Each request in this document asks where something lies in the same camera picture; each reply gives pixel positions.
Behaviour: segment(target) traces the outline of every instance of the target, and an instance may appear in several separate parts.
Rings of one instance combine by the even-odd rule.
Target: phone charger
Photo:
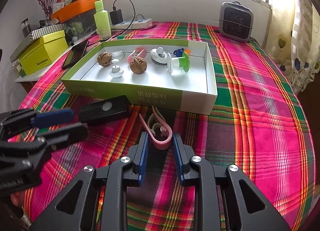
[[[129,100],[125,95],[82,106],[79,121],[89,126],[118,121],[130,116]]]
[[[121,9],[111,11],[110,12],[110,19],[111,19],[112,25],[116,25],[116,24],[123,22]]]

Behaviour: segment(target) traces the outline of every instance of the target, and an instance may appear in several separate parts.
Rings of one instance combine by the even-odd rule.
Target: curtain
[[[265,51],[296,94],[320,70],[320,16],[311,0],[270,0],[272,18]]]

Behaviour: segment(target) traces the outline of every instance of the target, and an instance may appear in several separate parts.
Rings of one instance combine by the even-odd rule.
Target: white wall
[[[44,11],[36,0],[8,0],[0,13],[0,113],[17,109],[27,93],[20,83],[15,83],[17,74],[11,69],[10,55],[24,39],[20,23],[29,19],[31,29],[39,27],[45,19]]]
[[[252,37],[264,45],[268,33],[271,10],[252,0],[132,0],[136,12],[154,21],[180,21],[219,26],[220,7],[223,2],[239,1],[253,11]],[[112,11],[114,0],[103,0],[104,8]],[[118,0],[125,20],[132,19],[133,10],[128,0]]]

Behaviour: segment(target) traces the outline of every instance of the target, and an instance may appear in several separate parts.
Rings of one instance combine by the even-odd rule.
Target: power strip
[[[116,25],[110,25],[111,29],[126,29],[129,24],[131,23],[131,20],[126,20],[124,22],[121,22],[120,24]],[[148,28],[152,26],[152,19],[139,19],[137,21],[134,21],[132,25],[129,27],[129,29],[140,29],[140,28]]]

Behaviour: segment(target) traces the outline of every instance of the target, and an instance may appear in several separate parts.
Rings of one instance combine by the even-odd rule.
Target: pink clip
[[[137,47],[133,52],[132,54],[130,54],[128,56],[128,63],[130,64],[132,62],[132,60],[136,57],[141,57],[141,58],[145,58],[147,56],[147,51],[144,47],[140,46],[140,47]]]
[[[139,114],[140,121],[141,121],[143,127],[145,128],[145,130],[149,133],[154,146],[157,149],[167,149],[171,145],[172,129],[165,122],[165,119],[163,118],[161,113],[159,113],[159,111],[158,111],[158,109],[156,107],[152,107],[152,111],[153,111],[153,113],[151,114],[150,118],[148,119],[148,125],[144,121],[144,119],[143,119],[141,114]],[[153,124],[152,128],[150,128],[150,122],[152,120],[155,120],[156,123]],[[155,138],[155,136],[156,136],[155,129],[156,128],[160,128],[161,136],[167,136],[168,137],[165,141],[158,141]]]

